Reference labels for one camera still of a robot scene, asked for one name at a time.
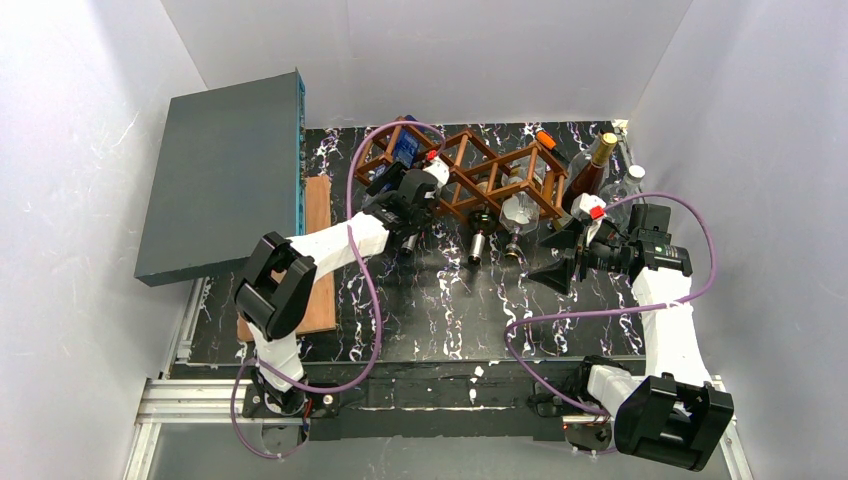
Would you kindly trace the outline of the dark bottle gold cap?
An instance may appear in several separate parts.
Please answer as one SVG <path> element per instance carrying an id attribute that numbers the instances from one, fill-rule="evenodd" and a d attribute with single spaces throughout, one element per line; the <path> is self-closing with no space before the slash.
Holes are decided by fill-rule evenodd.
<path id="1" fill-rule="evenodd" d="M 581 164 L 579 170 L 574 169 L 575 175 L 571 178 L 561 202 L 567 214 L 571 214 L 572 205 L 580 195 L 595 195 L 599 192 L 617 143 L 618 137 L 614 133 L 602 133 L 597 137 L 597 145 L 588 160 Z"/>

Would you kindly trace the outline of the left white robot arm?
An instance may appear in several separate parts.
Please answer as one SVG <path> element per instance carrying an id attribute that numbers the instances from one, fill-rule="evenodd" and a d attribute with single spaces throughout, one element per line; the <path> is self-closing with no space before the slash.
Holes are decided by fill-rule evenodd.
<path id="1" fill-rule="evenodd" d="M 307 390 L 297 352 L 314 284 L 348 264 L 379 255 L 393 237 L 406 239 L 433 219 L 450 172 L 440 159 L 418 169 L 394 164 L 396 187 L 373 196 L 366 208 L 343 223 L 315 233 L 284 238 L 264 235 L 248 259 L 234 294 L 237 312 L 253 335 L 257 373 L 266 389 L 284 395 Z"/>

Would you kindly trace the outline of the clear bottle black cap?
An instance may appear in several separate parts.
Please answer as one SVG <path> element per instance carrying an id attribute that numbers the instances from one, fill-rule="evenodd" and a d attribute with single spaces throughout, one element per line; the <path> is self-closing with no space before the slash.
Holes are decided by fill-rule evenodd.
<path id="1" fill-rule="evenodd" d="M 571 162 L 568 166 L 568 183 L 566 184 L 566 190 L 569 190 L 571 188 L 571 184 L 577 178 L 579 173 L 591 163 L 592 158 L 594 157 L 596 151 L 602 143 L 603 137 L 604 133 L 598 133 L 594 138 L 593 142 L 588 147 L 575 154 L 574 157 L 571 159 Z M 597 185 L 593 190 L 590 190 L 590 193 L 597 194 L 600 191 L 601 186 L 608 174 L 608 170 L 609 163 L 606 163 L 602 168 L 602 173 L 598 177 Z"/>

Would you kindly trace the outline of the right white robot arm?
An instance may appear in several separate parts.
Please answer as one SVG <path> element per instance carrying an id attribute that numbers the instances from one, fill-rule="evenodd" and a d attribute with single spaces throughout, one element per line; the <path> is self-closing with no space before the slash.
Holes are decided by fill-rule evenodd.
<path id="1" fill-rule="evenodd" d="M 668 231 L 671 209 L 636 204 L 617 225 L 594 195 L 581 195 L 566 226 L 544 240 L 562 253 L 532 280 L 559 293 L 587 271 L 625 274 L 640 307 L 645 373 L 587 356 L 560 387 L 561 400 L 587 400 L 612 422 L 618 452 L 690 471 L 708 463 L 734 415 L 730 394 L 712 383 L 696 338 L 688 300 L 693 268 L 688 251 Z"/>

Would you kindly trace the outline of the clear bottle white neck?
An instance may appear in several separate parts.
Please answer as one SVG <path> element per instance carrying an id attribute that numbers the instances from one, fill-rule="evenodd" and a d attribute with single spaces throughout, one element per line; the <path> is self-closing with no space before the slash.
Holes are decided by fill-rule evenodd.
<path id="1" fill-rule="evenodd" d="M 637 164 L 630 165 L 626 174 L 599 191 L 599 197 L 611 205 L 628 196 L 634 195 L 640 188 L 641 182 L 646 175 L 646 170 Z"/>

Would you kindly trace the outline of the clear square bottle dark cap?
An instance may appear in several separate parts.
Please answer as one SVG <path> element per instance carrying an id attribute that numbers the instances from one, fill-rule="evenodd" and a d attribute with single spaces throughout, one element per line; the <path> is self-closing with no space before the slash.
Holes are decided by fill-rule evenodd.
<path id="1" fill-rule="evenodd" d="M 526 180 L 529 166 L 529 156 L 517 160 L 504 177 L 504 185 L 518 184 Z M 523 190 L 518 190 L 504 199 L 499 221 L 510 234 L 510 240 L 504 248 L 507 257 L 518 259 L 523 255 L 520 243 L 526 235 L 537 229 L 539 214 L 538 203 Z"/>

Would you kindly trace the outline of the blue square glass bottle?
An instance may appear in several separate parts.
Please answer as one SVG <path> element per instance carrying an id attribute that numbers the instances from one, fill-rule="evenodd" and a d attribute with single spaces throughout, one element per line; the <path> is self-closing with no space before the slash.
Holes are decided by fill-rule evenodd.
<path id="1" fill-rule="evenodd" d="M 391 129 L 374 130 L 359 154 L 355 178 L 366 186 L 366 195 L 376 197 L 396 190 L 405 172 L 415 167 L 416 158 L 431 147 L 418 127 L 419 121 L 406 115 L 390 123 Z"/>

